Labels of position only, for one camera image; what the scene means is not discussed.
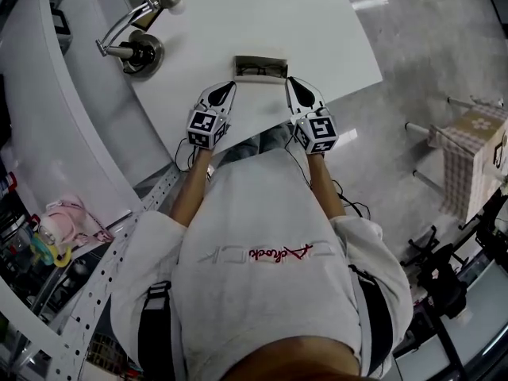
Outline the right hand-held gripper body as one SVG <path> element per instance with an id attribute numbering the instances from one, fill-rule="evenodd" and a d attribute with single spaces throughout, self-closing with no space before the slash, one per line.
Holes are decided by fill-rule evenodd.
<path id="1" fill-rule="evenodd" d="M 333 115 L 319 89 L 291 76 L 291 122 L 293 137 L 307 155 L 330 151 L 338 140 Z"/>

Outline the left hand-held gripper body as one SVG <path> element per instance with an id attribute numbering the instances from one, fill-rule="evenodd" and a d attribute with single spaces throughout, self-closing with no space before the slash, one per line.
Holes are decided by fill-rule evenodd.
<path id="1" fill-rule="evenodd" d="M 232 82 L 206 88 L 198 98 L 187 125 L 187 141 L 195 147 L 214 149 L 227 133 L 232 109 Z"/>

